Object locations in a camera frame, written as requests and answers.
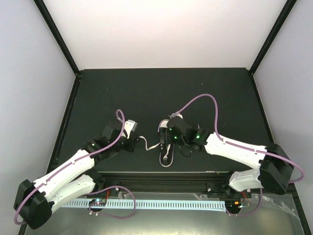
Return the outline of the black white sneaker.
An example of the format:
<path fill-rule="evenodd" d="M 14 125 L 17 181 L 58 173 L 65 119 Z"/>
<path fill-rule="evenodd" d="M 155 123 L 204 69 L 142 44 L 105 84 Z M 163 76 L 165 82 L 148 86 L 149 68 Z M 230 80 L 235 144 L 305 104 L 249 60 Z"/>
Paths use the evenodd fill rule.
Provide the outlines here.
<path fill-rule="evenodd" d="M 160 127 L 166 127 L 167 128 L 167 123 L 168 123 L 168 119 L 164 119 L 160 122 L 159 126 L 158 126 L 158 136 L 160 139 Z M 174 160 L 174 148 L 175 146 L 172 144 L 169 145 L 163 145 L 160 143 L 159 145 L 159 163 L 161 164 L 162 167 L 170 167 L 173 163 Z"/>

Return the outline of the white shoelace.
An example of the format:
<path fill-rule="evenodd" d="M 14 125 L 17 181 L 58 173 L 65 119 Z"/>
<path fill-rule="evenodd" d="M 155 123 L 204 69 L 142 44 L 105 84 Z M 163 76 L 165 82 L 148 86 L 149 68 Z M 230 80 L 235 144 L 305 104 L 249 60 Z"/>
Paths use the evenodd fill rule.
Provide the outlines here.
<path fill-rule="evenodd" d="M 157 144 L 149 146 L 148 145 L 148 141 L 147 141 L 147 139 L 144 136 L 139 136 L 138 138 L 141 139 L 141 140 L 144 140 L 144 142 L 145 142 L 145 150 L 146 151 L 150 151 L 150 150 L 152 150 L 152 149 L 154 149 L 154 148 L 156 148 L 156 147 L 158 147 L 160 145 L 160 143 L 157 143 Z"/>

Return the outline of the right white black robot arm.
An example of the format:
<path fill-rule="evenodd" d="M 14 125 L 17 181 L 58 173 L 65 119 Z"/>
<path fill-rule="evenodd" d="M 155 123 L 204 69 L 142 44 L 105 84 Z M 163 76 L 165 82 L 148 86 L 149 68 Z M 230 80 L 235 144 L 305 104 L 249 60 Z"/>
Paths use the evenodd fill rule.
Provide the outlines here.
<path fill-rule="evenodd" d="M 160 159 L 167 162 L 168 154 L 177 146 L 181 154 L 191 157 L 194 152 L 217 155 L 248 166 L 245 171 L 230 172 L 221 190 L 227 197 L 253 188 L 271 193 L 286 193 L 294 167 L 281 146 L 252 145 L 219 136 L 200 127 L 193 128 L 180 116 L 162 120 L 158 127 Z"/>

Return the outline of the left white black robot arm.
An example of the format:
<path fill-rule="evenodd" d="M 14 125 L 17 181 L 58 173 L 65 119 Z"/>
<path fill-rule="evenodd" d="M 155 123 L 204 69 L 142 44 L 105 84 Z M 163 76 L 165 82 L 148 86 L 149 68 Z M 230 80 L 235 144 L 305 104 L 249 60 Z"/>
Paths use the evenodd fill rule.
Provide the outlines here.
<path fill-rule="evenodd" d="M 83 195 L 100 195 L 110 190 L 94 166 L 121 150 L 133 152 L 138 142 L 134 134 L 136 127 L 133 120 L 124 124 L 113 121 L 52 172 L 34 182 L 24 180 L 20 183 L 14 202 L 15 224 L 20 224 L 20 216 L 23 224 L 37 229 L 65 203 Z"/>

